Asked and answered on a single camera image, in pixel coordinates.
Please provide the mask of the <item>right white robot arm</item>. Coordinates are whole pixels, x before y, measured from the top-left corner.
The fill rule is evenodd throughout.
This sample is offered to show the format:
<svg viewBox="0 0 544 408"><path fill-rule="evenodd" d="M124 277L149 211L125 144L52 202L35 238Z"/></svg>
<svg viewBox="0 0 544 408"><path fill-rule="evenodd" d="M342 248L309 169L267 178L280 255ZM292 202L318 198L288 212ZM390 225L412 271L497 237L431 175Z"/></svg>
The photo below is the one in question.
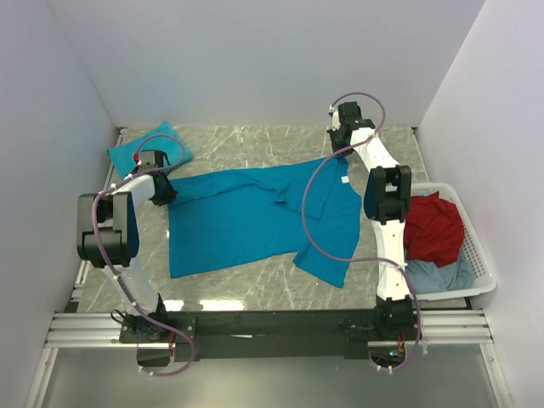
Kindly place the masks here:
<svg viewBox="0 0 544 408"><path fill-rule="evenodd" d="M411 168L401 165L379 139L355 101L335 102L329 108L331 147L340 156L357 154L368 171L363 197L366 217L377 242L377 306L372 328L391 339L410 329L413 314L410 286L405 276L405 219L411 204Z"/></svg>

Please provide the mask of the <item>blue polo t-shirt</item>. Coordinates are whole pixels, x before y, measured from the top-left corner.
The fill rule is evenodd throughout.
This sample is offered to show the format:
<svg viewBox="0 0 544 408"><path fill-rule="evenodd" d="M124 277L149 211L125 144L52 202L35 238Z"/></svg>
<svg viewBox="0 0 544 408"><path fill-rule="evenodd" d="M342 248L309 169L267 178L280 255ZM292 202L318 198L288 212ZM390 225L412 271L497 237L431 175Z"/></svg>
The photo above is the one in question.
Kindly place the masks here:
<svg viewBox="0 0 544 408"><path fill-rule="evenodd" d="M171 278L293 253L297 268L342 287L360 237L361 198L348 172L335 158L173 180Z"/></svg>

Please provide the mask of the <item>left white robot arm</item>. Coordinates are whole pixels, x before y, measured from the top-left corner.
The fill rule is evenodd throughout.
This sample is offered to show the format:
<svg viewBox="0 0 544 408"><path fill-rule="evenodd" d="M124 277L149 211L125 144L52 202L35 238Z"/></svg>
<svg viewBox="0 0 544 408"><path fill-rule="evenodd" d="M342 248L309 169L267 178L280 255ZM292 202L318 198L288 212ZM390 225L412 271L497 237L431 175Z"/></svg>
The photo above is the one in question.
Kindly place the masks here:
<svg viewBox="0 0 544 408"><path fill-rule="evenodd" d="M126 311L110 317L135 343L171 341L170 321L161 295L138 260L136 209L146 201L165 206L177 195L167 173L171 164L160 150L138 151L135 168L120 184L77 201L76 250L81 260L102 271L120 293Z"/></svg>

